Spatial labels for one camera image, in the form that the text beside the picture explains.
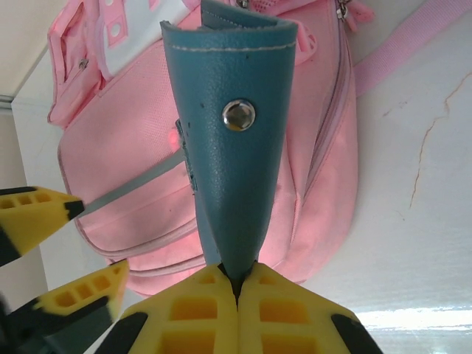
rivet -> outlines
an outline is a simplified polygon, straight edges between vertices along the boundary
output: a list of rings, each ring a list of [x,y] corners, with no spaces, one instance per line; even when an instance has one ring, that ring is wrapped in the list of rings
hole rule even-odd
[[[249,0],[236,0],[236,3],[239,7],[247,9],[249,7]]]
[[[231,131],[245,131],[256,120],[254,106],[246,100],[234,100],[223,109],[224,125]]]
[[[89,59],[82,59],[80,62],[79,62],[79,69],[80,70],[84,70],[87,65],[89,64]]]
[[[112,37],[117,37],[119,32],[121,31],[121,25],[120,24],[114,24],[112,27],[111,27],[111,36]]]

white wall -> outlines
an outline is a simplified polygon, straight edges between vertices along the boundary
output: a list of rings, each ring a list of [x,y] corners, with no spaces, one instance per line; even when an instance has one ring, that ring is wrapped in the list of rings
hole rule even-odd
[[[0,94],[15,96],[46,48],[49,26],[66,0],[0,1]]]
[[[24,185],[26,179],[13,116],[0,114],[0,189]],[[0,268],[0,293],[12,310],[46,291],[39,248]]]

zipper pull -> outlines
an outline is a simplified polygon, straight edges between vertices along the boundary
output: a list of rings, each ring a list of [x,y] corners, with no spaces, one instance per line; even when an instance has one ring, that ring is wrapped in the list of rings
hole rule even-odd
[[[357,32],[357,23],[367,23],[375,18],[374,11],[359,0],[338,0],[338,18],[347,23],[351,31]]]
[[[243,9],[247,9],[249,7],[249,0],[236,0],[236,4]]]

pink backpack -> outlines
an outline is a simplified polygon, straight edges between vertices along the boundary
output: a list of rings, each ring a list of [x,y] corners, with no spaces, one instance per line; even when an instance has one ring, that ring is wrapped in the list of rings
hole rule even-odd
[[[357,21],[372,20],[367,7],[356,0],[249,0],[250,10],[299,25],[286,139],[260,252],[261,262],[294,282],[323,266],[350,228],[358,162],[354,76],[357,94],[364,93],[471,7],[468,0],[427,2],[354,75],[343,22],[355,30]],[[199,0],[69,0],[49,31],[49,122],[64,129],[58,158],[66,188],[86,204],[77,227],[110,262],[129,259],[128,287],[143,296],[205,265],[159,27],[168,20],[196,29],[200,11]],[[434,26],[423,25],[426,19]],[[419,29],[418,40],[399,50]]]

blue leather case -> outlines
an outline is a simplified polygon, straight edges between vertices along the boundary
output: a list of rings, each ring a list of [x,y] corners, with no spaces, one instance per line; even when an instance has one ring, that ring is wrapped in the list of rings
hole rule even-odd
[[[206,260],[220,257],[228,276],[240,279],[271,217],[297,26],[211,0],[202,1],[201,18],[196,31],[162,23],[164,48]],[[256,112],[239,132],[222,118],[238,99]]]

